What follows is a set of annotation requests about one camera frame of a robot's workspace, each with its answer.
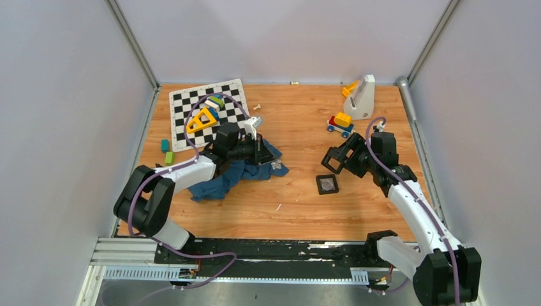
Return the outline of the round metal brooch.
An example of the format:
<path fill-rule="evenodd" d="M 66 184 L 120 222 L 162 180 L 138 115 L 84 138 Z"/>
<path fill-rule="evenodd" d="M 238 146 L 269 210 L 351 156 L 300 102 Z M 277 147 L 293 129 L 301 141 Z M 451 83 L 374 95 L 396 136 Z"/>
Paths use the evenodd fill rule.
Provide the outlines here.
<path fill-rule="evenodd" d="M 323 178 L 321 179 L 321 187 L 324 191 L 335 190 L 334 181 L 332 178 Z"/>

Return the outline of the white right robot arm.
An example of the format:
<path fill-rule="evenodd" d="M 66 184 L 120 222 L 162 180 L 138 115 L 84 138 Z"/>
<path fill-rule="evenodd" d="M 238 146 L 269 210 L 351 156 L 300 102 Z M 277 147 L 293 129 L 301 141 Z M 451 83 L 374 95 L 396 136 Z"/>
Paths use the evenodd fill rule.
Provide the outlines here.
<path fill-rule="evenodd" d="M 335 174 L 347 170 L 373 182 L 399 210 L 417 241 L 417 249 L 392 230 L 367 235 L 366 261 L 385 261 L 412 282 L 422 305 L 459 305 L 478 298 L 482 258 L 474 247 L 461 243 L 433 208 L 411 168 L 399 162 L 393 133 L 374 132 L 369 139 L 353 133 L 340 146 L 330 147 L 322 165 Z"/>

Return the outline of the black square frame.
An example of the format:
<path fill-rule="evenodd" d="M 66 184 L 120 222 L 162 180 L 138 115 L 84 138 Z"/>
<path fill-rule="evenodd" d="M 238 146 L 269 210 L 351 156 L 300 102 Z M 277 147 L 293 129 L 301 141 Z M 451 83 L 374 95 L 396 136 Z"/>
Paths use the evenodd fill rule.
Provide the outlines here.
<path fill-rule="evenodd" d="M 335 194 L 339 192 L 339 186 L 334 174 L 317 175 L 316 185 L 319 195 Z"/>

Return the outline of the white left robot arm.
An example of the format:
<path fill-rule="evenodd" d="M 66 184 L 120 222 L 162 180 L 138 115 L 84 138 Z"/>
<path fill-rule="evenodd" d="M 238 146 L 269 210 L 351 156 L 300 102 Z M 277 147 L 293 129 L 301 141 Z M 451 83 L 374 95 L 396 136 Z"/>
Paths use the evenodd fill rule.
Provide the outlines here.
<path fill-rule="evenodd" d="M 171 247 L 171 255 L 180 263 L 195 257 L 193 235 L 169 219 L 172 198 L 193 185 L 207 182 L 232 161 L 265 165 L 278 159 L 253 128 L 245 135 L 236 123 L 218 128 L 215 139 L 198 151 L 196 158 L 161 168 L 137 166 L 121 191 L 113 213 L 131 225 L 135 234 L 153 238 Z"/>

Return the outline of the sparkly silver star brooch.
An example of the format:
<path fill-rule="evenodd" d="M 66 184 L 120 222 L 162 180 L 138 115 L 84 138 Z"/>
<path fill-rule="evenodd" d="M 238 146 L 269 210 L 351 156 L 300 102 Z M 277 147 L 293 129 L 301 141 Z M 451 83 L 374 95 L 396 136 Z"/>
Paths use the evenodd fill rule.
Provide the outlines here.
<path fill-rule="evenodd" d="M 273 170 L 279 170 L 282 169 L 282 162 L 280 159 L 275 159 L 271 162 L 271 168 Z"/>

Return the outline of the black wire cube frame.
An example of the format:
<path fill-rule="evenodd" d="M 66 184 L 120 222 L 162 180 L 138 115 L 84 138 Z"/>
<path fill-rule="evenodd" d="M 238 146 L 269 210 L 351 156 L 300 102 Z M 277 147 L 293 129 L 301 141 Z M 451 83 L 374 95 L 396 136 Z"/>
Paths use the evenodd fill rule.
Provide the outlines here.
<path fill-rule="evenodd" d="M 346 162 L 349 160 L 351 148 L 340 146 L 330 147 L 324 155 L 321 165 L 333 174 L 340 174 L 342 170 L 348 170 Z"/>

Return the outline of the blue shirt garment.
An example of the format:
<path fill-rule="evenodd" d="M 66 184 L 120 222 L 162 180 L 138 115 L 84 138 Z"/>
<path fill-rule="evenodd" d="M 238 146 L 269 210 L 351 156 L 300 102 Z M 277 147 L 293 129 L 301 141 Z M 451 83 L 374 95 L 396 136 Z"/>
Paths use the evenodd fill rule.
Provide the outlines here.
<path fill-rule="evenodd" d="M 282 152 L 271 145 L 267 140 L 263 141 L 265 148 L 269 149 L 277 159 Z M 197 183 L 188 188 L 191 200 L 197 203 L 203 200 L 223 200 L 227 193 L 242 180 L 269 180 L 272 176 L 284 177 L 289 172 L 288 167 L 282 163 L 282 169 L 273 170 L 271 162 L 263 165 L 248 164 L 247 161 L 232 161 L 229 167 L 218 177 Z"/>

